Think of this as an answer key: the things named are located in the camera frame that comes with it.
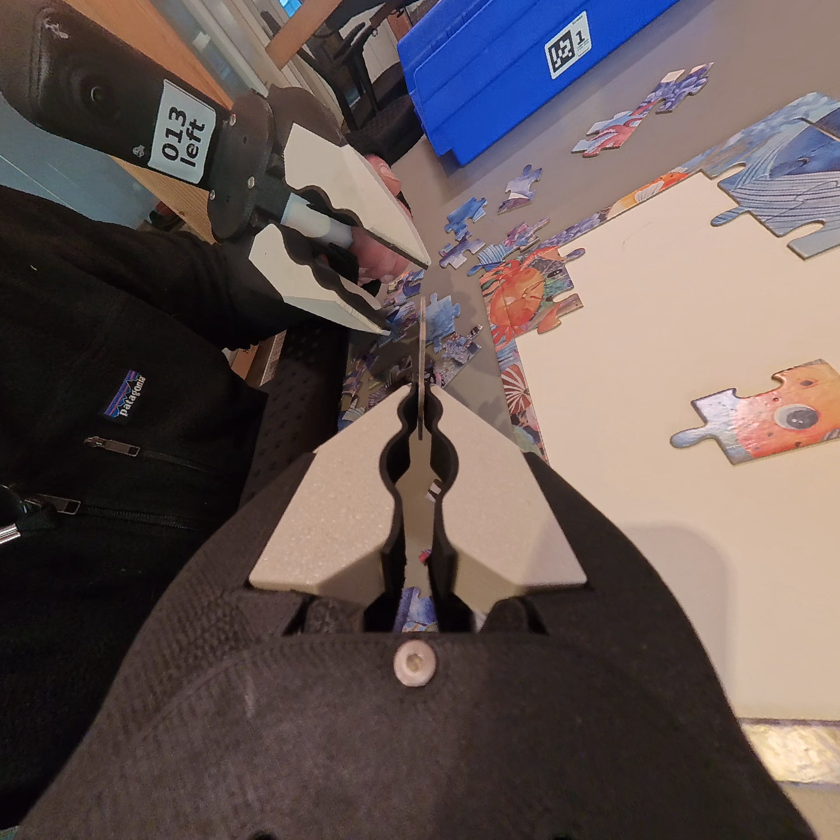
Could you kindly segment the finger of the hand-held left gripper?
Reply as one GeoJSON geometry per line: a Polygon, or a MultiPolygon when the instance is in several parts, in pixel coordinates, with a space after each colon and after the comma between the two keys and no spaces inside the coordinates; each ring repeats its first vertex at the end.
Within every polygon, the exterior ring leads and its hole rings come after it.
{"type": "Polygon", "coordinates": [[[248,258],[285,303],[350,329],[391,332],[372,294],[315,257],[297,231],[267,225],[255,236],[248,258]]]}
{"type": "Polygon", "coordinates": [[[354,148],[293,123],[283,156],[285,182],[295,194],[319,194],[329,209],[351,217],[391,251],[429,267],[429,254],[407,211],[354,148]]]}

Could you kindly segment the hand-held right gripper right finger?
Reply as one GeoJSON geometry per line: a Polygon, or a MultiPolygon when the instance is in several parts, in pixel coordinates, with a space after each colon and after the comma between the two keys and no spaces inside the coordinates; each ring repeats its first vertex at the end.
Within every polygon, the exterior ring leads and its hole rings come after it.
{"type": "Polygon", "coordinates": [[[505,435],[442,388],[424,408],[430,464],[440,484],[427,572],[442,632],[468,632],[511,597],[575,589],[586,575],[531,462],[505,435]]]}

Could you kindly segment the jigsaw puzzle pieces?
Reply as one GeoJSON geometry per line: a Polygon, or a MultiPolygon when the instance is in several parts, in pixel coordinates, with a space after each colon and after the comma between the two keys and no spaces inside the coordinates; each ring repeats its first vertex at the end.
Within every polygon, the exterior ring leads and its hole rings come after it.
{"type": "MultiPolygon", "coordinates": [[[[573,152],[583,153],[584,157],[593,156],[605,149],[619,148],[638,126],[641,119],[648,112],[646,107],[641,111],[627,112],[627,115],[616,115],[619,121],[616,126],[607,128],[609,121],[595,123],[590,134],[575,145],[573,152]]],[[[507,190],[510,197],[502,203],[500,209],[513,209],[523,203],[529,203],[533,198],[530,186],[539,179],[541,170],[533,170],[527,165],[520,176],[509,182],[507,190]]],[[[540,239],[539,232],[549,223],[548,218],[538,220],[534,224],[520,223],[514,227],[499,243],[485,245],[482,240],[470,239],[468,222],[477,222],[485,215],[485,198],[470,198],[462,203],[447,217],[445,230],[455,237],[453,244],[447,244],[441,251],[441,267],[460,266],[466,260],[466,251],[471,252],[477,259],[475,266],[470,268],[468,275],[482,273],[480,280],[502,263],[525,256],[539,247],[558,246],[560,249],[583,233],[603,224],[610,216],[619,214],[629,207],[646,200],[650,193],[636,192],[616,202],[608,208],[588,216],[578,224],[567,227],[558,234],[540,239]]],[[[360,396],[362,376],[370,371],[377,361],[377,350],[386,343],[403,340],[408,330],[417,324],[418,304],[420,298],[420,280],[424,273],[421,270],[407,269],[388,286],[388,296],[385,298],[386,312],[392,322],[392,333],[385,339],[379,339],[378,344],[372,344],[367,350],[362,350],[351,357],[348,371],[343,385],[343,398],[352,401],[339,419],[339,430],[348,427],[352,421],[361,418],[365,411],[371,410],[382,402],[396,389],[397,385],[407,383],[407,375],[416,374],[412,365],[417,358],[412,359],[407,352],[403,357],[384,368],[380,374],[372,374],[368,385],[370,393],[366,397],[360,396]]],[[[468,362],[480,349],[475,341],[480,326],[475,326],[467,334],[459,334],[455,330],[455,317],[459,315],[459,307],[451,303],[449,298],[439,301],[436,296],[429,299],[426,308],[426,342],[434,347],[431,355],[426,354],[425,382],[426,385],[436,384],[446,387],[455,375],[464,369],[468,362]]],[[[516,339],[503,350],[494,351],[500,368],[500,379],[505,393],[507,411],[511,420],[511,430],[518,446],[523,452],[532,452],[548,460],[539,429],[539,421],[532,407],[532,399],[527,380],[522,368],[521,358],[516,339]]],[[[417,587],[407,586],[403,592],[395,617],[395,633],[411,633],[437,630],[435,608],[432,598],[419,596],[417,587]]]]}

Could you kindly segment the cardboard jigsaw puzzle piece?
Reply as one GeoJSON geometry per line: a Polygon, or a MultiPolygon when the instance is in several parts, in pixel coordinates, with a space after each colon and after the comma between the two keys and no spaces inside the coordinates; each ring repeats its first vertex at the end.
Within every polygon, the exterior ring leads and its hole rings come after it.
{"type": "Polygon", "coordinates": [[[417,394],[416,394],[416,435],[419,441],[424,439],[425,428],[425,368],[426,368],[426,299],[422,295],[418,304],[418,354],[417,354],[417,394]]]}

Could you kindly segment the orange coral puzzle piece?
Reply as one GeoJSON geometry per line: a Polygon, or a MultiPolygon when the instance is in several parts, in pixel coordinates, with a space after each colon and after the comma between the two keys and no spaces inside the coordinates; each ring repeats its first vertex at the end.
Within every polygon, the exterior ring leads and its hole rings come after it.
{"type": "Polygon", "coordinates": [[[585,248],[581,247],[566,255],[561,254],[558,246],[535,248],[487,273],[479,283],[481,296],[489,303],[499,292],[501,301],[508,307],[522,300],[528,310],[537,311],[573,290],[568,264],[584,255],[585,248]]]}

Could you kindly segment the orange claw puzzle piece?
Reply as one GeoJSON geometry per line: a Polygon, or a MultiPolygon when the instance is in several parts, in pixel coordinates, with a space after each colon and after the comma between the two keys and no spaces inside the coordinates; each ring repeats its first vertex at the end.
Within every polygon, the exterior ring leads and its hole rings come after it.
{"type": "Polygon", "coordinates": [[[495,350],[505,349],[524,333],[536,330],[544,334],[556,329],[563,317],[582,308],[583,303],[576,293],[557,302],[535,297],[515,297],[505,302],[499,291],[490,299],[488,309],[495,350]]]}

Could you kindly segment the orange pufferfish puzzle piece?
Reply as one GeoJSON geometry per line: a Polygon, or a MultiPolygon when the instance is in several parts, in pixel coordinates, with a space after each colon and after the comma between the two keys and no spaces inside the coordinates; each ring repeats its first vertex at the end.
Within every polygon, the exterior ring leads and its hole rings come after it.
{"type": "Polygon", "coordinates": [[[679,431],[672,446],[713,438],[731,464],[817,445],[839,436],[839,373],[815,360],[773,374],[775,389],[746,397],[734,389],[692,402],[703,427],[679,431]]]}

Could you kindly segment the purple bubble puzzle piece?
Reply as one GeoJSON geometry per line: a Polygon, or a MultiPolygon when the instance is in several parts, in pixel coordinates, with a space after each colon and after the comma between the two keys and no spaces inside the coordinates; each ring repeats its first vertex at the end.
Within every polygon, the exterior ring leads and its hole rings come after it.
{"type": "Polygon", "coordinates": [[[647,95],[643,105],[650,110],[659,103],[657,114],[674,111],[686,97],[696,95],[706,86],[708,72],[712,67],[713,62],[695,66],[684,78],[683,70],[669,72],[656,89],[647,95]]]}

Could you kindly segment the joined blue whale puzzle section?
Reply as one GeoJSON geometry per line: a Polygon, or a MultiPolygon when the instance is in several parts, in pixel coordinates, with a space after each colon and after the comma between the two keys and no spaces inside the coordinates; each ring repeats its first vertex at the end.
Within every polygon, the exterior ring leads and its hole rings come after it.
{"type": "Polygon", "coordinates": [[[709,177],[743,163],[718,186],[737,203],[714,226],[750,213],[774,235],[823,227],[789,247],[808,259],[839,244],[838,101],[810,92],[720,144],[705,157],[709,177]]]}

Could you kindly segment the wooden cabinet panel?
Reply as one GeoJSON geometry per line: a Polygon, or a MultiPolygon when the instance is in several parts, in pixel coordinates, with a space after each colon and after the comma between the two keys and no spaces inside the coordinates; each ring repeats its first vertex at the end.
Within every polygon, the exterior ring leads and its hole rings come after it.
{"type": "MultiPolygon", "coordinates": [[[[231,98],[151,2],[69,1],[68,4],[152,58],[203,95],[226,108],[231,105],[231,98]]],[[[215,241],[207,217],[205,190],[121,159],[114,161],[176,212],[199,238],[209,243],[215,241]]]]}

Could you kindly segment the cardboard box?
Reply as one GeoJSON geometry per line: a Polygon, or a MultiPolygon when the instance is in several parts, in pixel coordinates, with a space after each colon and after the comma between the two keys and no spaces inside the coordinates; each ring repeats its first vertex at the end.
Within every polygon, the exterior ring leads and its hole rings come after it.
{"type": "Polygon", "coordinates": [[[246,350],[226,350],[230,369],[248,385],[261,388],[275,377],[285,338],[286,332],[280,332],[246,350]]]}

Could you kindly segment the black perforated padded panel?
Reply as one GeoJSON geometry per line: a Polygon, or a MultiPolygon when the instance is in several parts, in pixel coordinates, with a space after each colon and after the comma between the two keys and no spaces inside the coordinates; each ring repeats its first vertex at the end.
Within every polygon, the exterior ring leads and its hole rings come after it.
{"type": "Polygon", "coordinates": [[[337,432],[350,330],[322,318],[286,333],[239,506],[337,432]]]}

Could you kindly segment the brown wooden board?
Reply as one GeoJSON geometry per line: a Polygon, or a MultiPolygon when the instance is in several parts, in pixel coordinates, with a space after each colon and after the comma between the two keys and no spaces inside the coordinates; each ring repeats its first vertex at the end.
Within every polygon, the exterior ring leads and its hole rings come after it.
{"type": "Polygon", "coordinates": [[[279,70],[306,45],[308,39],[340,4],[341,1],[316,0],[301,4],[266,47],[268,57],[279,70]]]}

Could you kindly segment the black wheeled frame legs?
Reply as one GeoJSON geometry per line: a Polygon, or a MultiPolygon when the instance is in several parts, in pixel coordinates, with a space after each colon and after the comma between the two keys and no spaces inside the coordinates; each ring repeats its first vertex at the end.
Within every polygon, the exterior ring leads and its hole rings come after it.
{"type": "Polygon", "coordinates": [[[369,24],[358,24],[332,54],[331,64],[321,66],[300,49],[297,56],[326,82],[337,99],[348,137],[364,135],[382,152],[389,165],[396,163],[424,135],[424,128],[408,94],[402,64],[389,66],[376,80],[371,79],[364,61],[364,45],[392,13],[403,13],[408,2],[384,2],[369,24]],[[334,71],[342,67],[359,95],[350,104],[334,71]]]}

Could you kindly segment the puzzle frame board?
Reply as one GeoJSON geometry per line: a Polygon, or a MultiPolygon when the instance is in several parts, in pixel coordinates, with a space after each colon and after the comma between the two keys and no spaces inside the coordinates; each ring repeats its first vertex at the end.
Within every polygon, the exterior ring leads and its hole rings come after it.
{"type": "Polygon", "coordinates": [[[700,167],[728,140],[562,247],[585,249],[562,295],[583,308],[516,344],[547,459],[678,598],[772,775],[838,784],[838,438],[740,465],[713,438],[670,443],[704,426],[698,398],[816,360],[838,372],[838,246],[789,247],[821,222],[714,226],[744,164],[700,167]]]}

